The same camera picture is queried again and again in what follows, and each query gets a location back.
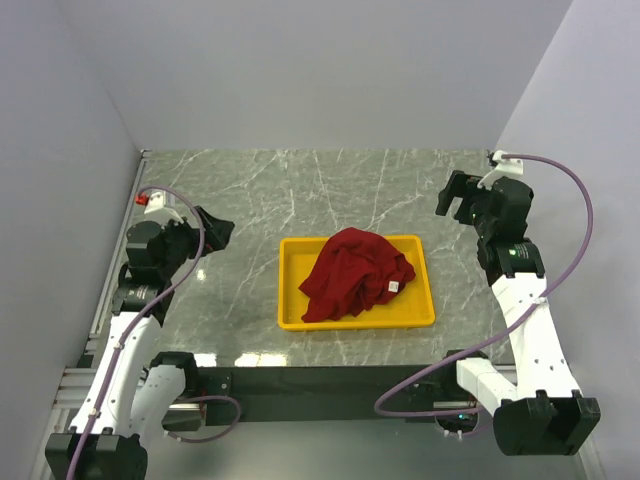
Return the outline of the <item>yellow plastic tray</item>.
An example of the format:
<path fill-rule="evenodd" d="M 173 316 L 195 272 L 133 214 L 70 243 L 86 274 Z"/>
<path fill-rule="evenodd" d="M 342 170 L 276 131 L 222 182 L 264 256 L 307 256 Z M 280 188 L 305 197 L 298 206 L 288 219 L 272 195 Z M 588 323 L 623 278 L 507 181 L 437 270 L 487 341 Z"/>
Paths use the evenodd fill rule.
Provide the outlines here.
<path fill-rule="evenodd" d="M 309 299 L 299 285 L 312 271 L 325 237 L 289 237 L 280 242 L 278 325 L 289 332 L 426 328 L 436 321 L 421 239 L 416 235 L 388 235 L 386 239 L 414 267 L 416 278 L 387 305 L 375 306 L 354 317 L 305 323 Z"/>

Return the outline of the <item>red t shirt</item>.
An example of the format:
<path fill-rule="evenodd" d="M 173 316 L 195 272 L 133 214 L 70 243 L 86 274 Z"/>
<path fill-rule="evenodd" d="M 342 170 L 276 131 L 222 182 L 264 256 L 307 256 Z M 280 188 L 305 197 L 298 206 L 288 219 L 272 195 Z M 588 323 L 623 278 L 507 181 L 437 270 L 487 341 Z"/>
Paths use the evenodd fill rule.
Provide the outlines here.
<path fill-rule="evenodd" d="M 302 321 L 356 317 L 388 304 L 415 278 L 413 265 L 386 238 L 346 228 L 329 238 L 299 286 L 309 299 Z"/>

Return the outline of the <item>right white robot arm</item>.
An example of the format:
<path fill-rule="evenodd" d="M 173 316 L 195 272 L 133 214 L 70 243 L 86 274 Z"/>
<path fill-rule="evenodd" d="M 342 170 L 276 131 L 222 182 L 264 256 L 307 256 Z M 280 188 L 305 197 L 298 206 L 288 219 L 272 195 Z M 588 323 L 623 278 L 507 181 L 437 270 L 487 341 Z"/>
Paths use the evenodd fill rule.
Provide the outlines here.
<path fill-rule="evenodd" d="M 437 214 L 459 199 L 455 220 L 478 235 L 478 261 L 503 314 L 516 372 L 509 381 L 489 359 L 470 353 L 441 371 L 439 387 L 449 398 L 469 392 L 478 401 L 503 454 L 572 456 L 601 411 L 581 392 L 557 336 L 542 257 L 525 235 L 533 198 L 519 180 L 501 176 L 486 187 L 460 170 L 438 195 Z"/>

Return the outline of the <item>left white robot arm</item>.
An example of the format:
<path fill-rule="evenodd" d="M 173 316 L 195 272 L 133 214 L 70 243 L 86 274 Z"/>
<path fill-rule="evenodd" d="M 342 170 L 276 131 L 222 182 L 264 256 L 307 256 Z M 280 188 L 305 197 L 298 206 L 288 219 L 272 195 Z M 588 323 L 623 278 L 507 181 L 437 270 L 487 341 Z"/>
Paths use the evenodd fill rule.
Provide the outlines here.
<path fill-rule="evenodd" d="M 163 433 L 174 401 L 200 393 L 193 354 L 150 354 L 185 263 L 226 248 L 234 224 L 202 207 L 196 226 L 166 206 L 126 232 L 126 261 L 113 296 L 108 340 L 81 408 L 64 433 L 50 435 L 45 458 L 56 479 L 142 479 L 148 448 Z"/>

